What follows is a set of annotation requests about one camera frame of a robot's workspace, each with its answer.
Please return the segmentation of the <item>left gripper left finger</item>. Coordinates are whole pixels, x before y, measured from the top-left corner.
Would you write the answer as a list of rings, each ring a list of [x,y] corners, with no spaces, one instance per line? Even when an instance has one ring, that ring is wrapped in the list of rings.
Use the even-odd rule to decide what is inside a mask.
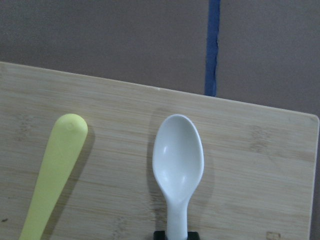
[[[165,231],[164,230],[154,231],[153,240],[167,240]]]

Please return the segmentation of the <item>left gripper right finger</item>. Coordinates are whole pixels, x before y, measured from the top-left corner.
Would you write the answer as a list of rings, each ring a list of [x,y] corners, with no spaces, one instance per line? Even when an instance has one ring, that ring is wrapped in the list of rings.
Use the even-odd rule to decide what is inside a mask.
[[[187,233],[187,240],[200,240],[200,235],[196,231],[189,231]]]

